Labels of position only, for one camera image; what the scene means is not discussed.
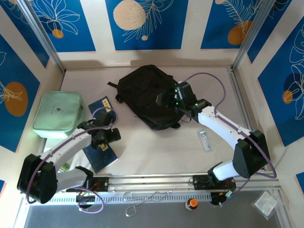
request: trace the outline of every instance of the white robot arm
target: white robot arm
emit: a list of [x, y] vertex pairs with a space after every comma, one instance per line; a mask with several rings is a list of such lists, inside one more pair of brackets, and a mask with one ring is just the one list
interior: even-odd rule
[[156, 103], [176, 109], [207, 126], [232, 147], [233, 160], [218, 164], [208, 171], [211, 185], [236, 176], [249, 178], [267, 164], [258, 148], [252, 145], [254, 141], [269, 158], [264, 134], [260, 131], [252, 132], [232, 122], [205, 99], [197, 100], [187, 82], [176, 84], [171, 91], [159, 94]]
[[117, 128], [102, 129], [112, 120], [113, 116], [110, 114], [101, 113], [97, 119], [81, 123], [67, 139], [41, 156], [27, 156], [23, 162], [17, 188], [23, 193], [28, 193], [34, 200], [46, 203], [58, 191], [77, 186], [90, 186], [93, 173], [83, 167], [76, 167], [67, 172], [58, 171], [83, 148], [89, 145], [97, 148], [103, 143], [120, 140]]

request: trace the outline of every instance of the small vial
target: small vial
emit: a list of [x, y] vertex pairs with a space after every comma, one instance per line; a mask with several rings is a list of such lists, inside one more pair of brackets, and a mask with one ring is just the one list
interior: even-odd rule
[[203, 145], [203, 148], [206, 152], [211, 151], [211, 145], [209, 143], [209, 139], [207, 137], [207, 133], [205, 129], [198, 130], [199, 139]]
[[190, 198], [186, 203], [185, 203], [186, 209], [187, 210], [194, 210], [198, 207], [198, 201], [194, 198]]

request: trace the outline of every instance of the white table surface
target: white table surface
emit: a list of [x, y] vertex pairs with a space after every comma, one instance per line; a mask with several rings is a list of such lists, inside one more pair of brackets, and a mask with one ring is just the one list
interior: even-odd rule
[[[205, 172], [213, 165], [229, 161], [233, 157], [231, 147], [218, 135], [207, 129], [212, 151], [204, 151], [197, 130], [203, 126], [191, 121], [181, 122], [178, 130], [167, 129], [153, 131], [146, 126], [125, 103], [115, 100], [116, 89], [107, 85], [109, 81], [118, 80], [136, 68], [104, 68], [94, 70], [68, 70], [63, 81], [62, 91], [79, 92], [86, 105], [104, 96], [108, 96], [113, 108], [118, 113], [119, 121], [115, 127], [120, 131], [122, 139], [111, 143], [118, 160], [101, 170], [98, 174], [134, 175], [134, 174], [171, 174]], [[217, 75], [227, 90], [226, 100], [218, 110], [232, 121], [245, 127], [238, 100], [235, 97], [227, 69], [225, 67], [160, 67], [165, 73], [173, 75], [181, 81], [197, 72], [208, 72]], [[218, 81], [206, 75], [196, 76], [189, 81], [198, 99], [204, 98], [215, 105], [223, 96]], [[86, 107], [86, 118], [90, 119], [90, 111]], [[83, 151], [74, 156], [71, 168], [92, 167]]]

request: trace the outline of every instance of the book cover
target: book cover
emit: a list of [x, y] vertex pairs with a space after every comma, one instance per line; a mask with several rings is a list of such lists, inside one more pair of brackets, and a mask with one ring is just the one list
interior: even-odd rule
[[[93, 113], [97, 108], [100, 107], [112, 108], [111, 103], [107, 96], [89, 105], [89, 109], [91, 113]], [[97, 111], [96, 116], [98, 116], [101, 112], [108, 112], [113, 116], [115, 115], [112, 110], [103, 109]], [[114, 161], [118, 159], [116, 154], [108, 144], [102, 144], [98, 149], [94, 149], [91, 145], [89, 145], [83, 150], [89, 162], [91, 163], [95, 173], [98, 173], [100, 170], [104, 169], [105, 167], [112, 164]]]

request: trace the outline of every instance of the orange bottle cap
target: orange bottle cap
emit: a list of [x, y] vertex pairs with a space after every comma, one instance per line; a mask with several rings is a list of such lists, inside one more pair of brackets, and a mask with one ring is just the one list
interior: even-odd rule
[[198, 205], [198, 201], [196, 199], [191, 199], [190, 200], [190, 206], [196, 207]]

